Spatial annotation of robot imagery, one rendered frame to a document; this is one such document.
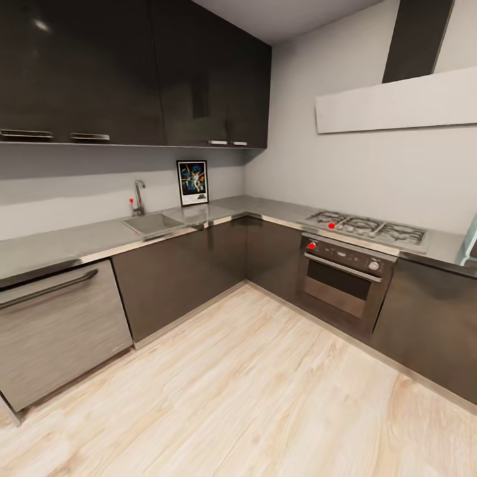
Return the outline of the poster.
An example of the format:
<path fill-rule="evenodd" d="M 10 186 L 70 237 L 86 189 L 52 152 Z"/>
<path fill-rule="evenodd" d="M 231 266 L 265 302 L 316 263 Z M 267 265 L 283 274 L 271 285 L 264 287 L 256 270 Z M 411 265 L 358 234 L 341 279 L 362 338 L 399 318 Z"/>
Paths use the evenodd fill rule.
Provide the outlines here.
<path fill-rule="evenodd" d="M 206 160 L 178 160 L 177 175 L 181 196 L 181 207 L 209 203 Z"/>

